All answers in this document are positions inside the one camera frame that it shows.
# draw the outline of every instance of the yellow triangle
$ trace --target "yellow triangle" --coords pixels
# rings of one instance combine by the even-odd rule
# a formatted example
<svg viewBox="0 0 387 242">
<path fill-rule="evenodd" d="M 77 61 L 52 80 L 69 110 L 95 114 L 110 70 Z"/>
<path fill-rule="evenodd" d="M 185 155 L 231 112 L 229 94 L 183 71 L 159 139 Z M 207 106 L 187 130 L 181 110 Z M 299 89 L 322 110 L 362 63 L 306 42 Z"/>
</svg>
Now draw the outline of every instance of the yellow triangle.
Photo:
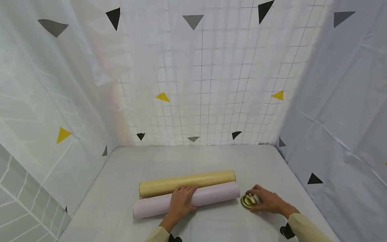
<svg viewBox="0 0 387 242">
<path fill-rule="evenodd" d="M 71 135 L 71 132 L 65 130 L 62 127 L 59 127 L 59 134 L 58 134 L 57 144 L 62 142 L 64 139 L 66 139 L 70 135 Z"/>
<path fill-rule="evenodd" d="M 279 100 L 283 100 L 284 99 L 284 90 L 280 91 L 279 93 L 273 94 L 271 96 L 274 98 L 277 98 Z"/>
<path fill-rule="evenodd" d="M 160 99 L 160 100 L 163 100 L 163 101 L 166 101 L 166 102 L 171 102 L 168 97 L 167 97 L 167 94 L 165 93 L 161 93 L 160 95 L 157 95 L 156 98 Z"/>
</svg>

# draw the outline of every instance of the hand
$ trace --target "hand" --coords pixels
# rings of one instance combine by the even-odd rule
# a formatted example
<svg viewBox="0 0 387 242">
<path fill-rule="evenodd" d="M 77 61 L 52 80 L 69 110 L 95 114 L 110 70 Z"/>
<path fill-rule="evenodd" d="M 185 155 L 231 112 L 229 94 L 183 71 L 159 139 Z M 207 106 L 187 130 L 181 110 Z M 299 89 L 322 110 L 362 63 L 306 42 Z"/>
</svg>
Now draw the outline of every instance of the hand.
<svg viewBox="0 0 387 242">
<path fill-rule="evenodd" d="M 261 202 L 250 209 L 250 212 L 252 213 L 278 213 L 285 216 L 286 219 L 289 219 L 289 216 L 293 213 L 300 213 L 295 207 L 282 200 L 276 193 L 268 191 L 260 185 L 255 185 L 251 190 L 248 190 L 246 194 L 256 195 Z"/>
<path fill-rule="evenodd" d="M 177 222 L 184 216 L 196 210 L 196 207 L 191 205 L 193 193 L 197 186 L 181 186 L 177 187 L 171 197 L 170 210 L 165 215 L 160 226 L 170 233 Z"/>
</svg>

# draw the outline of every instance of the cardboard tube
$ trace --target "cardboard tube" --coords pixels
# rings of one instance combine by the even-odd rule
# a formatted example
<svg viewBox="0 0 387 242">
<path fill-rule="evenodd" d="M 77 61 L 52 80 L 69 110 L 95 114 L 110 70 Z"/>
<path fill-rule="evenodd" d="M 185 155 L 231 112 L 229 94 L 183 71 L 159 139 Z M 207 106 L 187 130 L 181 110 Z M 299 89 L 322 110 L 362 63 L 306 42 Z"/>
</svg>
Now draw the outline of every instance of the cardboard tube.
<svg viewBox="0 0 387 242">
<path fill-rule="evenodd" d="M 169 211 L 172 194 L 140 199 L 133 204 L 133 217 L 135 219 L 147 218 Z M 227 182 L 209 187 L 198 188 L 192 196 L 191 204 L 195 207 L 219 203 L 240 197 L 236 182 Z"/>
<path fill-rule="evenodd" d="M 140 197 L 154 197 L 172 193 L 177 186 L 197 185 L 206 187 L 225 182 L 234 182 L 235 174 L 232 170 L 210 172 L 183 177 L 173 177 L 160 180 L 143 181 L 140 183 Z"/>
</svg>

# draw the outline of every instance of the beige sleeve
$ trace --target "beige sleeve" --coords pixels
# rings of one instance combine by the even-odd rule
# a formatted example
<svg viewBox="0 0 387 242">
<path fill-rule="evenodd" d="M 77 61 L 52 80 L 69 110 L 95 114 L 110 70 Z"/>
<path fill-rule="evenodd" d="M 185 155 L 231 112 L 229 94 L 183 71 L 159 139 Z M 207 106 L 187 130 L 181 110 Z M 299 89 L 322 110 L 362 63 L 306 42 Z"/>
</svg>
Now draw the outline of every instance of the beige sleeve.
<svg viewBox="0 0 387 242">
<path fill-rule="evenodd" d="M 332 242 L 321 230 L 301 213 L 293 213 L 288 224 L 299 242 Z"/>
<path fill-rule="evenodd" d="M 163 227 L 156 227 L 145 242 L 168 242 L 169 233 Z"/>
</svg>

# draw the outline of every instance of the gold metal ring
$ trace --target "gold metal ring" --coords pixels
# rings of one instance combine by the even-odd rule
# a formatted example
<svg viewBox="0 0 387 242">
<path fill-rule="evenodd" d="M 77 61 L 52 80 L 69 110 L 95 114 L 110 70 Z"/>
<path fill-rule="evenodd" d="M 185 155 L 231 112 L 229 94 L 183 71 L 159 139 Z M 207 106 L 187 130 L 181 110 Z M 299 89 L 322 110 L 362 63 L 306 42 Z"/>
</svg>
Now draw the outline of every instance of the gold metal ring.
<svg viewBox="0 0 387 242">
<path fill-rule="evenodd" d="M 245 209 L 250 210 L 251 207 L 254 207 L 257 204 L 254 196 L 251 194 L 244 194 L 241 196 L 241 204 Z"/>
</svg>

